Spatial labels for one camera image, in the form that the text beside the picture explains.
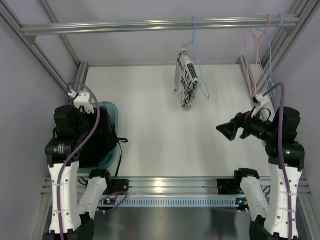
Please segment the light blue wire hanger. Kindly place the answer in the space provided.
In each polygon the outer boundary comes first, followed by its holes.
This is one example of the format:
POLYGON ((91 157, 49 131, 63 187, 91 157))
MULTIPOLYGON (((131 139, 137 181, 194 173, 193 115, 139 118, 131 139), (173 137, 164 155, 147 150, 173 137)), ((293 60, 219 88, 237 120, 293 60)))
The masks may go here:
POLYGON ((182 44, 182 47, 187 49, 187 47, 189 45, 191 45, 193 47, 194 53, 195 53, 195 57, 196 57, 196 61, 197 61, 197 65, 199 67, 199 71, 200 71, 200 79, 201 79, 201 83, 198 84, 198 86, 200 87, 200 90, 202 91, 203 95, 205 96, 205 98, 207 100, 210 99, 210 91, 208 88, 208 85, 205 81, 205 76, 202 70, 202 65, 200 62, 200 58, 199 58, 199 53, 198 53, 198 49, 197 49, 197 44, 196 44, 196 31, 197 31, 197 18, 196 16, 193 17, 193 31, 192 31, 192 40, 189 41, 187 44, 182 44))

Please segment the black white patterned trousers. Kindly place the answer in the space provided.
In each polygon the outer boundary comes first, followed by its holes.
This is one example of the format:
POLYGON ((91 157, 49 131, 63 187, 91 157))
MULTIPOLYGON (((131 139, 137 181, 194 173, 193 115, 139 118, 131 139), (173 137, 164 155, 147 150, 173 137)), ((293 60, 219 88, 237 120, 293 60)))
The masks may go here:
POLYGON ((186 48, 182 48, 178 53, 174 77, 174 92, 182 108, 189 110, 192 107, 199 84, 199 78, 189 52, 186 48))

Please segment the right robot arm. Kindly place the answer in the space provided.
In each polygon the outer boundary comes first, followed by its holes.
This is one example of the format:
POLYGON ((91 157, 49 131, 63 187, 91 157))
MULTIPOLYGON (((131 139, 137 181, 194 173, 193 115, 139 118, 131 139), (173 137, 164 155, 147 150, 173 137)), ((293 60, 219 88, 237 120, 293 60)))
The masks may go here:
POLYGON ((238 113, 216 129, 229 141, 242 128, 241 139, 253 136, 265 142, 270 172, 270 192, 264 193, 257 170, 239 168, 230 183, 243 193, 251 214, 251 240, 297 240, 298 185, 305 166, 305 149, 296 141, 301 122, 299 111, 279 107, 274 119, 262 120, 259 112, 238 113))

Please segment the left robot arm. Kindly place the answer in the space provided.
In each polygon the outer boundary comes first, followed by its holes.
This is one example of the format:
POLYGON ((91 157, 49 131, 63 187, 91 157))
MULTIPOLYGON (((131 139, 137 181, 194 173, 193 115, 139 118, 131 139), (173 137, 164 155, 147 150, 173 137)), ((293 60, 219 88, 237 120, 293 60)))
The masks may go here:
POLYGON ((44 240, 92 240, 95 214, 108 187, 108 171, 91 172, 81 199, 78 198, 78 170, 81 151, 96 132, 102 108, 87 113, 81 106, 64 105, 54 112, 53 137, 45 148, 52 187, 52 217, 44 240))

